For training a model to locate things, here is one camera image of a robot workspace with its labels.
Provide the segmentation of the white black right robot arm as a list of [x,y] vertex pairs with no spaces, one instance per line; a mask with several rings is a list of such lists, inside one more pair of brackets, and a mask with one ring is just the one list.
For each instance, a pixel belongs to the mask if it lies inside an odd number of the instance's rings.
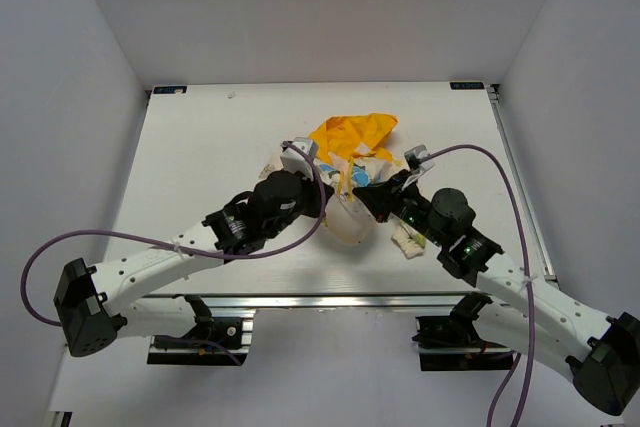
[[613,317],[582,304],[517,266],[502,247],[477,230],[475,211],[454,188],[424,198],[397,174],[353,191],[378,222],[390,216],[437,245],[438,261],[456,279],[506,303],[465,300],[471,310],[453,318],[461,344],[482,338],[527,351],[529,328],[537,327],[535,358],[567,378],[593,407],[621,415],[639,390],[639,320],[624,312]]

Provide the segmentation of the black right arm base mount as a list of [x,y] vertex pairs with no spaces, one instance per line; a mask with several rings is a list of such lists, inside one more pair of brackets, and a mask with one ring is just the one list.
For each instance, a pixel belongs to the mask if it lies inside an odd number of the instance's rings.
[[484,294],[464,296],[447,315],[417,317],[418,347],[422,372],[508,371],[514,353],[479,336],[479,314],[493,301]]

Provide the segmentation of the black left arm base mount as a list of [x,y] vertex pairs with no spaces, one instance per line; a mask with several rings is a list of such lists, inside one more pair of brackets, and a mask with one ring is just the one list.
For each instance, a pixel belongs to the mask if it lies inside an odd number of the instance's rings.
[[241,367],[252,342],[254,310],[210,307],[196,295],[174,296],[186,307],[187,326],[153,336],[148,365]]

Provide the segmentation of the yellow cream dinosaur print jacket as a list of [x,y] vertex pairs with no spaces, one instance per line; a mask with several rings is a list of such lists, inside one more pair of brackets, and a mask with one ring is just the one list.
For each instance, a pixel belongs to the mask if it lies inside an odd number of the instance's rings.
[[334,189],[324,226],[346,245],[361,243],[376,225],[354,189],[387,181],[407,167],[386,148],[397,124],[397,117],[387,113],[334,116],[309,135],[318,146],[315,165],[323,182]]

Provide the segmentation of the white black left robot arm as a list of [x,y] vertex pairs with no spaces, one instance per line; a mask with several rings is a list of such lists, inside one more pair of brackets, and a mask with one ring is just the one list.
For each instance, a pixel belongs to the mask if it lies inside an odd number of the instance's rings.
[[279,170],[166,247],[94,265],[81,258],[70,261],[54,294],[69,353],[86,357],[119,338],[137,336],[167,335],[202,345],[213,328],[203,301],[182,294],[153,300],[150,293],[263,249],[300,216],[319,219],[333,193],[324,182]]

